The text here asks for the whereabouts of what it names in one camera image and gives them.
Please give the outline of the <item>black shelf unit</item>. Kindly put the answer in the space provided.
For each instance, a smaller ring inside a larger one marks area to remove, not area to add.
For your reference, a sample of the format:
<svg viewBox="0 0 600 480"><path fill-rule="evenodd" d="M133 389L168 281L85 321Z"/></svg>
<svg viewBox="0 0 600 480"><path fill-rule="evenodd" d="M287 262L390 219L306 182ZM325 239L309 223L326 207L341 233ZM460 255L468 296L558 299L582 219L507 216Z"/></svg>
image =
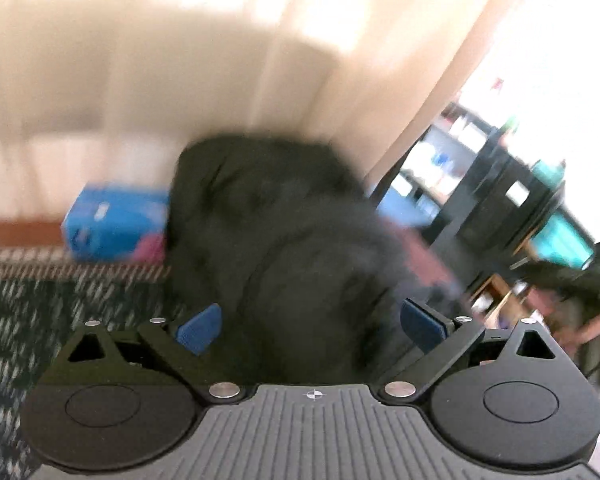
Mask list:
<svg viewBox="0 0 600 480"><path fill-rule="evenodd" d="M560 174L509 154L506 128L478 123L464 148L429 126L382 177L372 203L405 229L412 270L507 328L537 313L586 378L600 385L600 242L562 206Z"/></svg>

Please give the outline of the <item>black puffer jacket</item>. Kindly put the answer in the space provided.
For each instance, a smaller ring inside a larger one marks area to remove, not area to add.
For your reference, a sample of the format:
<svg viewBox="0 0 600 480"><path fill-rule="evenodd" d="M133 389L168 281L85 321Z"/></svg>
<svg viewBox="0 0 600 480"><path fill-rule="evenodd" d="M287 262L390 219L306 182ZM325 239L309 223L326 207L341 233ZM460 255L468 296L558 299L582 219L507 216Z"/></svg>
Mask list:
<svg viewBox="0 0 600 480"><path fill-rule="evenodd" d="M326 145L226 134L178 158L166 260L182 304L221 309L219 336L201 356L219 380L359 384L412 362L403 301L448 318L464 304L407 257Z"/></svg>

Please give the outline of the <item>dark patterned rug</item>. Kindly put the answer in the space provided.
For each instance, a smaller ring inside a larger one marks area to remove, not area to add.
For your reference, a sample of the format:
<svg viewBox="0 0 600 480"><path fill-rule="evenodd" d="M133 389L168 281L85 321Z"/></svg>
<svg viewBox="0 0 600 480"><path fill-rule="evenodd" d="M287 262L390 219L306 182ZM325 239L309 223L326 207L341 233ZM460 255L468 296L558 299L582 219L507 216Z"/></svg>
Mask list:
<svg viewBox="0 0 600 480"><path fill-rule="evenodd" d="M159 263L79 263L59 247L0 248L0 479L38 469L20 436L27 392L73 332L127 330L181 313Z"/></svg>

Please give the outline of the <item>blue tissue box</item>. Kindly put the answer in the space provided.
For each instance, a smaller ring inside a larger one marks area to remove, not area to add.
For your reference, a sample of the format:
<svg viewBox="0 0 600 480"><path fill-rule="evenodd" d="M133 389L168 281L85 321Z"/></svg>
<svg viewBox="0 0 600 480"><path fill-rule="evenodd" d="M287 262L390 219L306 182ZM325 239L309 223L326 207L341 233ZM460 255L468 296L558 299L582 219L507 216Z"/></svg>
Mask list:
<svg viewBox="0 0 600 480"><path fill-rule="evenodd" d="M169 192L114 184L85 185L62 235L76 260L160 263Z"/></svg>

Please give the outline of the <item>white sheer curtain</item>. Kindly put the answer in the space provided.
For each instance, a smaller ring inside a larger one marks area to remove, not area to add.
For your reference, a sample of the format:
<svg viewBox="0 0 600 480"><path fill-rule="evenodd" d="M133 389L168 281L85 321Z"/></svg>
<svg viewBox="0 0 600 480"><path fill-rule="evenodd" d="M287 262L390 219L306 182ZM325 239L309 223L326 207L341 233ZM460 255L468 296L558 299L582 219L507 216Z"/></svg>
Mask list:
<svg viewBox="0 0 600 480"><path fill-rule="evenodd" d="M0 220L162 188L215 133L323 141L376 183L516 0L0 0Z"/></svg>

